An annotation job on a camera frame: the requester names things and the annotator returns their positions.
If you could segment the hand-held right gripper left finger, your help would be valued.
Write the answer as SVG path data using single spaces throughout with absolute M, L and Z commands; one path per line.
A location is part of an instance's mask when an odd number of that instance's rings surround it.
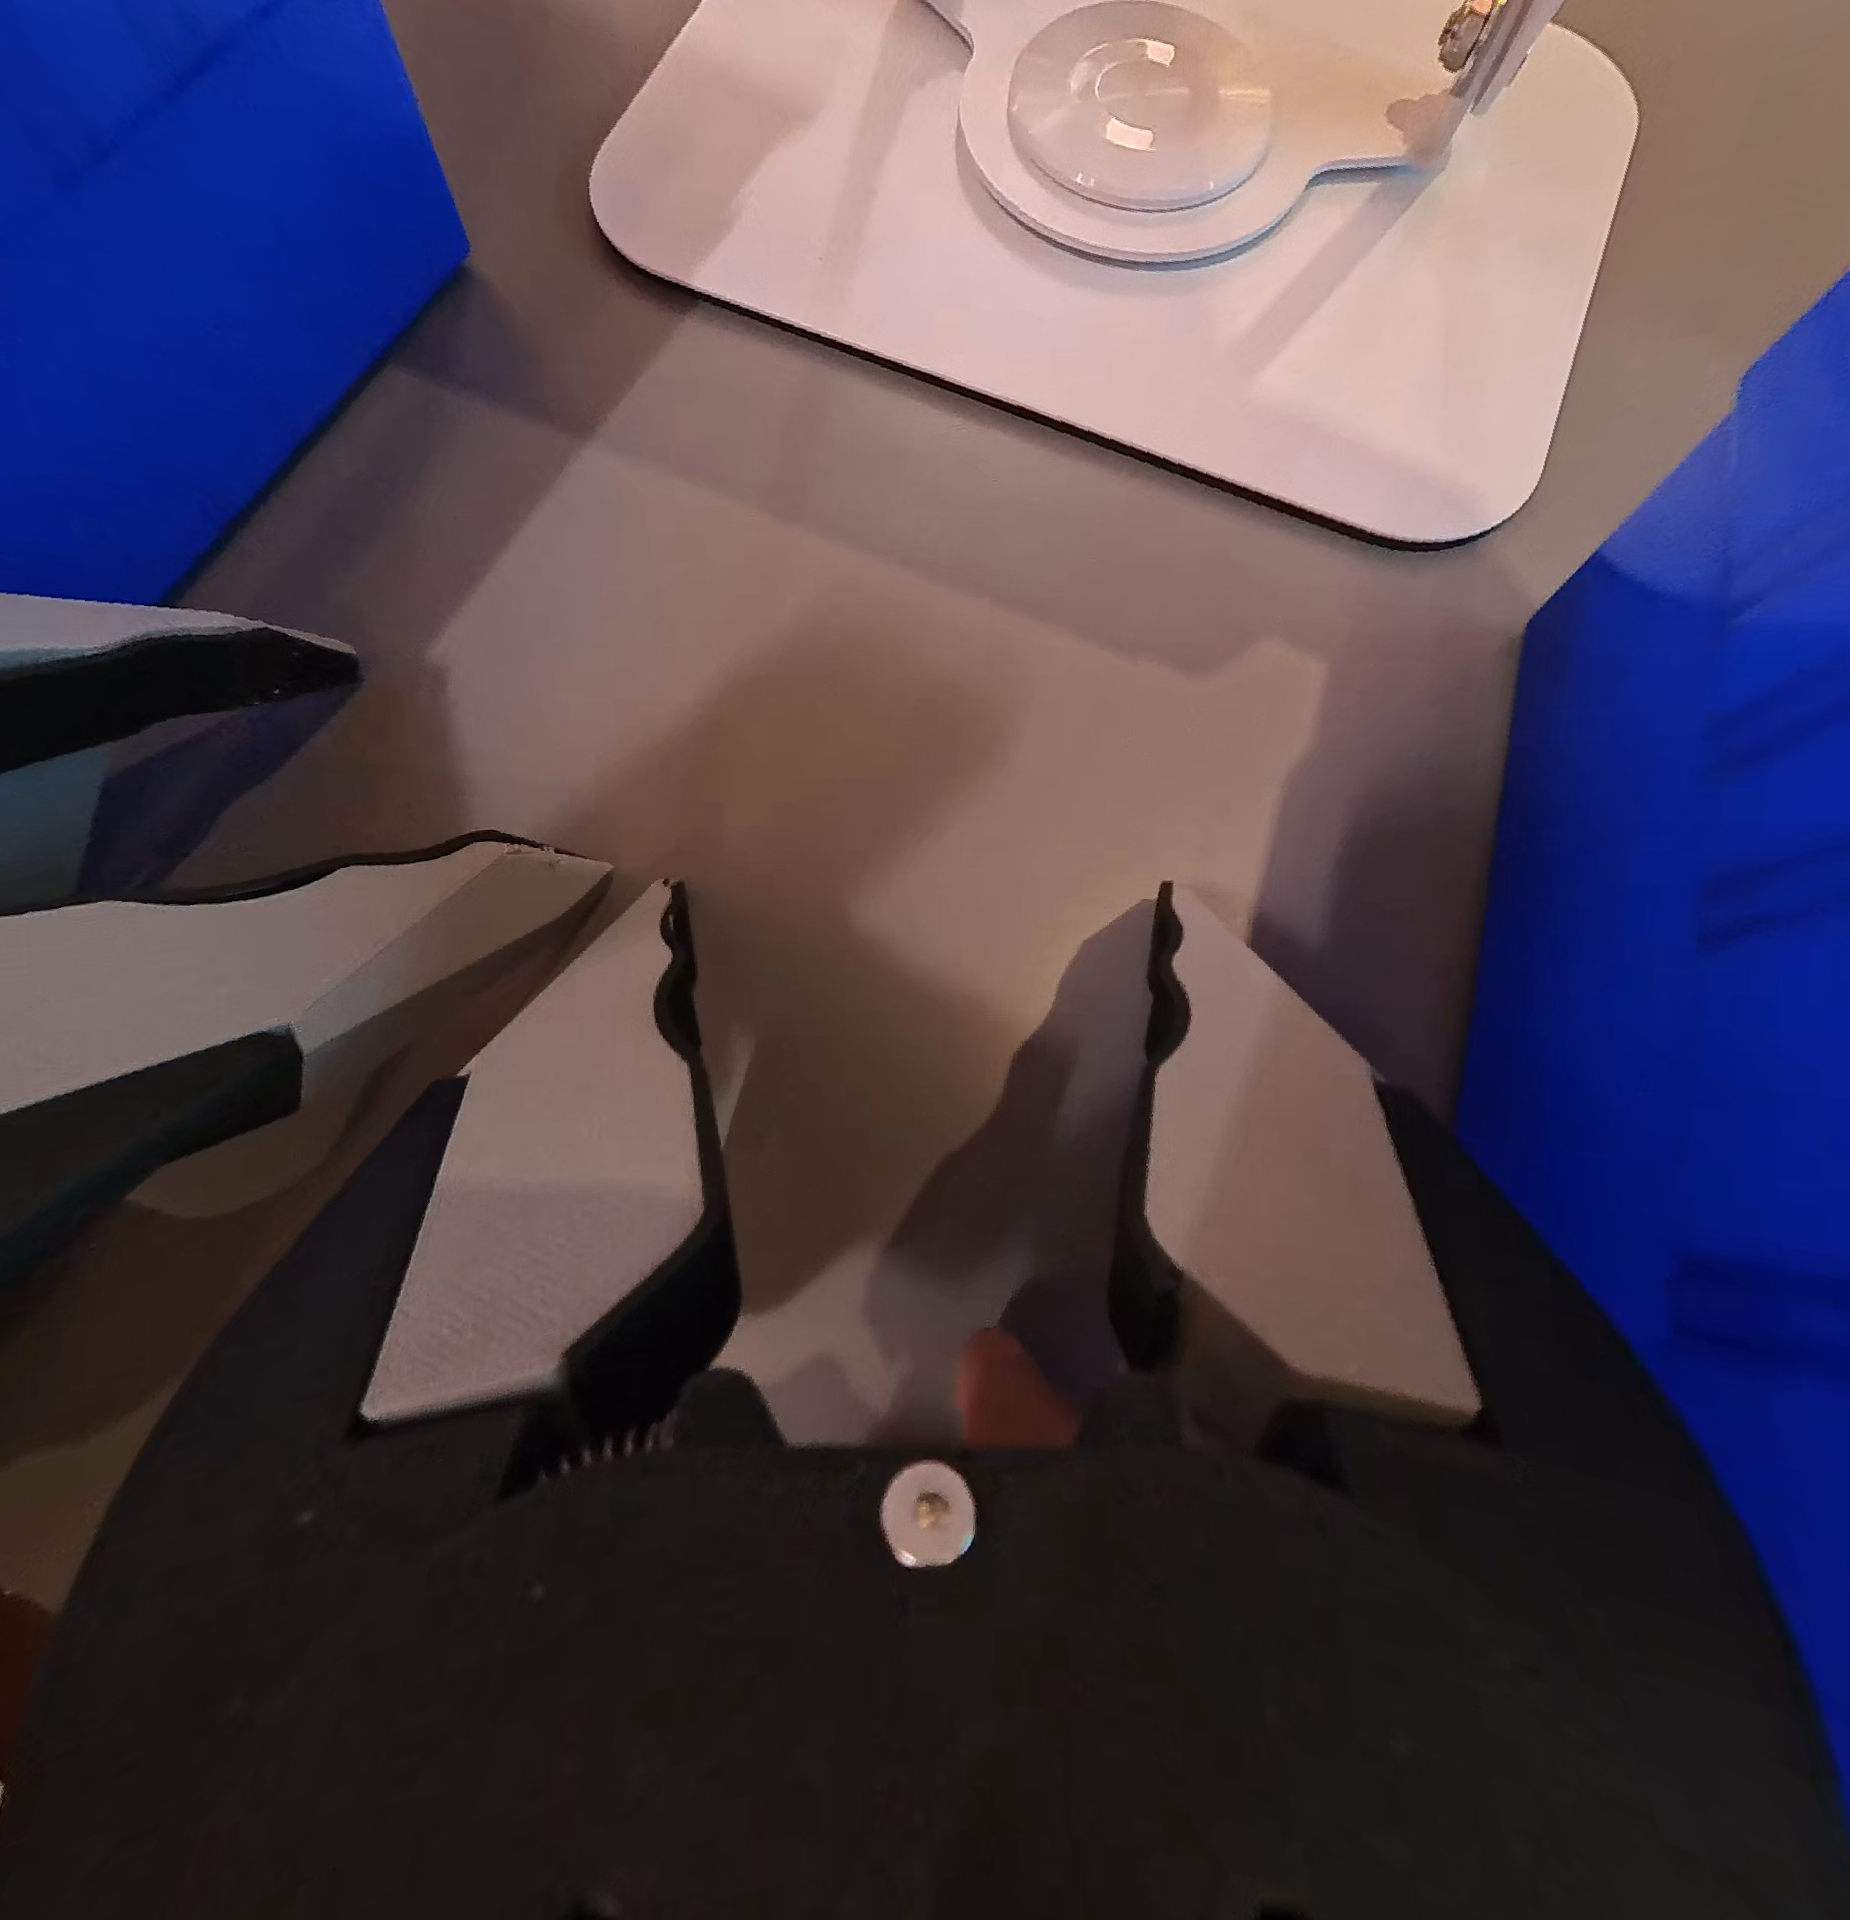
M 740 1261 L 682 885 L 652 885 L 471 1060 L 359 1415 L 653 1428 Z

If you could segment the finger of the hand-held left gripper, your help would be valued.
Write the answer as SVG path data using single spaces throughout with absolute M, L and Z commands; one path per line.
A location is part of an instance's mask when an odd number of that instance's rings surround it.
M 456 837 L 0 913 L 0 1301 L 121 1205 L 213 1221 L 292 1188 L 390 1063 L 551 962 L 613 878 Z
M 359 684 L 259 621 L 0 594 L 0 913 L 154 890 Z

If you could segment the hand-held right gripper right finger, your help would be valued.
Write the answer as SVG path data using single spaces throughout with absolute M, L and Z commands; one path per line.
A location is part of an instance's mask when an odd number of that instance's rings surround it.
M 1122 1361 L 1193 1428 L 1298 1403 L 1470 1428 L 1481 1397 L 1370 1065 L 1169 883 L 1143 986 L 1108 1281 Z

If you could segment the blue plastic bin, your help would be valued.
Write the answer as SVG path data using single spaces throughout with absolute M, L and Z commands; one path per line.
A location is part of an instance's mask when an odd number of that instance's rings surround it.
M 156 604 L 461 269 L 376 2 L 0 2 L 0 590 Z
M 1850 1812 L 1850 269 L 1524 633 L 1457 1137 L 1706 1453 Z

